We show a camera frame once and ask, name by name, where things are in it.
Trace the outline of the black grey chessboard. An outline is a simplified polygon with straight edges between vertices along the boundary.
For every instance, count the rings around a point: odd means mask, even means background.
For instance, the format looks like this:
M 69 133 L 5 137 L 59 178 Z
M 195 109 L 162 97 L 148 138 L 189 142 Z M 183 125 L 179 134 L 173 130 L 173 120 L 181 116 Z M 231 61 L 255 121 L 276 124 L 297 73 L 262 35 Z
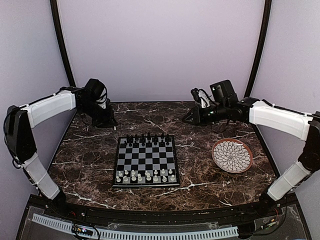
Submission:
M 131 182 L 132 170 L 136 171 L 137 182 Z M 146 171 L 150 173 L 151 181 L 146 180 Z M 170 176 L 175 175 L 175 181 L 170 181 Z M 154 176 L 158 176 L 158 182 L 154 182 Z M 144 188 L 144 187 L 179 187 L 180 174 L 176 155 L 175 138 L 173 135 L 127 135 L 118 138 L 112 186 L 114 188 Z

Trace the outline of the white king piece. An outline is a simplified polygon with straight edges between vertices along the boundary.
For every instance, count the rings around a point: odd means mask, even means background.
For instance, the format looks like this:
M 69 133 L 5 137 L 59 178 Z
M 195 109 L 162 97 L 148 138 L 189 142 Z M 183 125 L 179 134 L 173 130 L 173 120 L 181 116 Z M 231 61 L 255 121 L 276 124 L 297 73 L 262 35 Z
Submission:
M 140 173 L 137 174 L 137 180 L 138 180 L 139 182 L 141 182 L 141 181 L 143 180 L 143 178 L 142 178 L 142 176 L 141 176 Z

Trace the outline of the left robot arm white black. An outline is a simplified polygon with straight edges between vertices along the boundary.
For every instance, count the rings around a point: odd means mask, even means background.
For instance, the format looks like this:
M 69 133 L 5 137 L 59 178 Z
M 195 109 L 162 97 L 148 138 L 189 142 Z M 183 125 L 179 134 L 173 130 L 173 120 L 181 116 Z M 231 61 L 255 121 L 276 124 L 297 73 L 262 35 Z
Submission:
M 13 165 L 22 169 L 42 196 L 52 201 L 51 210 L 60 218 L 71 213 L 63 190 L 54 182 L 38 153 L 37 130 L 48 120 L 69 111 L 80 111 L 96 128 L 116 128 L 114 110 L 107 87 L 91 78 L 84 87 L 63 86 L 57 92 L 23 105 L 7 109 L 3 121 L 4 143 Z

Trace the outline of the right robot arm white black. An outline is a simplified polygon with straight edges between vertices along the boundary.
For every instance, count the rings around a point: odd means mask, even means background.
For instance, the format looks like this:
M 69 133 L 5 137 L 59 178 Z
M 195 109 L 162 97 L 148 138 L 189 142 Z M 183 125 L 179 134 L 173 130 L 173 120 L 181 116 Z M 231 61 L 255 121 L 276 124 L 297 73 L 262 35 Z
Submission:
M 183 122 L 206 126 L 222 120 L 247 123 L 262 130 L 262 138 L 271 151 L 276 149 L 270 129 L 276 136 L 290 135 L 302 141 L 303 149 L 295 162 L 264 191 L 255 213 L 266 217 L 275 208 L 275 201 L 298 187 L 320 169 L 320 113 L 297 111 L 265 99 L 246 96 L 238 99 L 230 80 L 210 85 L 211 93 L 193 88 L 190 93 L 195 106 L 183 117 Z

